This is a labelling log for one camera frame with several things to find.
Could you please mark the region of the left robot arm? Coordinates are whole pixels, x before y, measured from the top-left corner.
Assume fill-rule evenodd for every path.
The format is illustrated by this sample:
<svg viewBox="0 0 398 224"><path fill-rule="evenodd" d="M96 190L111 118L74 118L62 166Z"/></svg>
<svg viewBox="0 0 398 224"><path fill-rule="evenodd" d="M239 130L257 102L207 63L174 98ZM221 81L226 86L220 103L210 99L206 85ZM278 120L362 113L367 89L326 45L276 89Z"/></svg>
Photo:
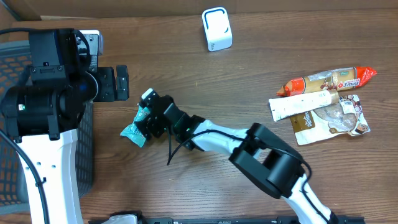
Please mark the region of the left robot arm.
<svg viewBox="0 0 398 224"><path fill-rule="evenodd" d="M75 157L93 102L129 98L127 68L100 67L98 30L28 29L31 64L1 102L3 137L18 153L33 223L82 223Z"/></svg>

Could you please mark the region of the white gold tube package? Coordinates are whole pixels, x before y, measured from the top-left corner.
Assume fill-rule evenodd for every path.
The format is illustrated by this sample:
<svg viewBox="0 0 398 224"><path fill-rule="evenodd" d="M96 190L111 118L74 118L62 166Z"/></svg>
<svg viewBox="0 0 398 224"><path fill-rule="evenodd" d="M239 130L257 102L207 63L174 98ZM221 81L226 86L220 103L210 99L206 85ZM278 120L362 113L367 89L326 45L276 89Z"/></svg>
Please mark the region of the white gold tube package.
<svg viewBox="0 0 398 224"><path fill-rule="evenodd" d="M269 99L269 106L274 121L288 118L295 114L322 108L339 102L336 90L323 90L283 98Z"/></svg>

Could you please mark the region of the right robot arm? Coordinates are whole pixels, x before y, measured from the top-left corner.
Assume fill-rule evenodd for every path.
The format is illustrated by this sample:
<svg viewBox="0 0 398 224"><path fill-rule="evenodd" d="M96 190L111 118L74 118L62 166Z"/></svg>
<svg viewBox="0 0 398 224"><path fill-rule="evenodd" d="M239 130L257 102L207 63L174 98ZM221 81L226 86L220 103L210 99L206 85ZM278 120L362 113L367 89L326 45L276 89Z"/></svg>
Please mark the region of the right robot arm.
<svg viewBox="0 0 398 224"><path fill-rule="evenodd" d="M159 96L154 90L143 94L138 105L145 115L134 124L147 140L167 133L169 140L178 142L169 151L170 159L182 147L225 154L256 187L284 199L300 223L338 223L309 186L310 165L264 125L253 123L248 129L218 126L209 119L189 116L171 96Z"/></svg>

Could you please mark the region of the teal snack packet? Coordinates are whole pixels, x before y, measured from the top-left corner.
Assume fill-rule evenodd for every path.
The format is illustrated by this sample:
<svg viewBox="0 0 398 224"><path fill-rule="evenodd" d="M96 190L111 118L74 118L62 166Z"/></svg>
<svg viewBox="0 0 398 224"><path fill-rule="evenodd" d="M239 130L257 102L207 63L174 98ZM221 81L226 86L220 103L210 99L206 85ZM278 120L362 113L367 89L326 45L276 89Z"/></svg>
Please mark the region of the teal snack packet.
<svg viewBox="0 0 398 224"><path fill-rule="evenodd" d="M137 146L143 147L146 142L146 137L141 133L135 122L143 121L149 113L150 111L147 108L139 106L133 122L121 131L120 136L127 137Z"/></svg>

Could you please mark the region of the brown white cookie pouch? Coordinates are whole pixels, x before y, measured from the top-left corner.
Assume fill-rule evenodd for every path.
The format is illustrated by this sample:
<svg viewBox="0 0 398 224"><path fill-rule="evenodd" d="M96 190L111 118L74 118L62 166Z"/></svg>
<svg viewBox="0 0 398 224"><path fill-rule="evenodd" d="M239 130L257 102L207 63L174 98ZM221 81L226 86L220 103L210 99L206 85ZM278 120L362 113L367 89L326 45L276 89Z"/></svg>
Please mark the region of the brown white cookie pouch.
<svg viewBox="0 0 398 224"><path fill-rule="evenodd" d="M290 121L299 145L371 131L358 95L341 96L338 103L293 115Z"/></svg>

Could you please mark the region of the orange cracker sleeve package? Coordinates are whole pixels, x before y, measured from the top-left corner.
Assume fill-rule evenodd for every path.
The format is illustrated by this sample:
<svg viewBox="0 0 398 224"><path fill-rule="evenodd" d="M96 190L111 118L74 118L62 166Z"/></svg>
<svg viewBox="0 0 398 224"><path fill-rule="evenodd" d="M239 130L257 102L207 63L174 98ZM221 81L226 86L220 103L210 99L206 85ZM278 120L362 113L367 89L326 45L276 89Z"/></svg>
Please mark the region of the orange cracker sleeve package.
<svg viewBox="0 0 398 224"><path fill-rule="evenodd" d="M367 84L377 71L371 67L348 67L327 70L294 78L283 85L277 96L294 96L322 90L350 90Z"/></svg>

